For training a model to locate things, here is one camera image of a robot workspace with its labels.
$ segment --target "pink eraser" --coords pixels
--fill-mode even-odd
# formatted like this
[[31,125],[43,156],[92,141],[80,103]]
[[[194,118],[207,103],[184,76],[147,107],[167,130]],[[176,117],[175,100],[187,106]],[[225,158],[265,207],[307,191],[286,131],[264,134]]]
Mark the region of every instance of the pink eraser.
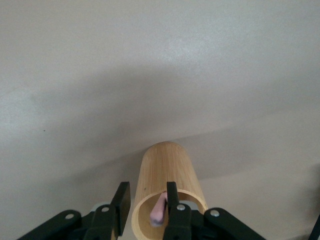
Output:
[[161,193],[150,213],[150,222],[153,227],[160,227],[164,223],[167,201],[168,194],[165,191]]

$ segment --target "pink object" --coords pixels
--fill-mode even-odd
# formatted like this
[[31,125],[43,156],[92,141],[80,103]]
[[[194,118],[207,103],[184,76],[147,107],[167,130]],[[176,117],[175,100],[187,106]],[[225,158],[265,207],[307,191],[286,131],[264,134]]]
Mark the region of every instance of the pink object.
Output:
[[160,227],[164,223],[167,201],[168,194],[165,191],[161,193],[150,213],[150,222],[153,227]]

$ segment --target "bamboo cup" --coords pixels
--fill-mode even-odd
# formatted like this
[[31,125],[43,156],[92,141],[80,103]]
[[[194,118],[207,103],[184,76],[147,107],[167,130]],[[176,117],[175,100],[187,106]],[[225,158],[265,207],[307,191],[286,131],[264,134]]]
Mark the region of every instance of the bamboo cup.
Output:
[[208,206],[186,150],[173,142],[160,142],[151,146],[142,158],[136,188],[131,225],[138,240],[162,240],[168,224],[168,210],[164,223],[153,227],[150,213],[167,182],[176,182],[179,200],[192,201],[203,214]]

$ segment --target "wooden cylinder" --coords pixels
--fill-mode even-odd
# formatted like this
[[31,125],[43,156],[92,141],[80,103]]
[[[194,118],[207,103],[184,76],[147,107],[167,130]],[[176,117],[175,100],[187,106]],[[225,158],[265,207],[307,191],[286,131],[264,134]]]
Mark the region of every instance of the wooden cylinder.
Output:
[[186,150],[173,142],[161,142],[150,147],[143,156],[137,184],[131,225],[138,240],[162,240],[168,225],[168,210],[164,224],[153,227],[150,213],[167,182],[176,182],[179,200],[192,201],[203,214],[208,206]]

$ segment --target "wood grain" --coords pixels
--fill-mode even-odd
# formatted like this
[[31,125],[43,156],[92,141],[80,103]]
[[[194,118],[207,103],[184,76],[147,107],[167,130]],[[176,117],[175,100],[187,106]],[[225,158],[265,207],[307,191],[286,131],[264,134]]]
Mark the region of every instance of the wood grain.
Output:
[[138,240],[161,240],[168,224],[153,227],[150,213],[167,182],[176,182],[179,200],[193,201],[204,213],[208,206],[187,151],[174,142],[161,142],[150,147],[143,156],[134,200],[131,225]]

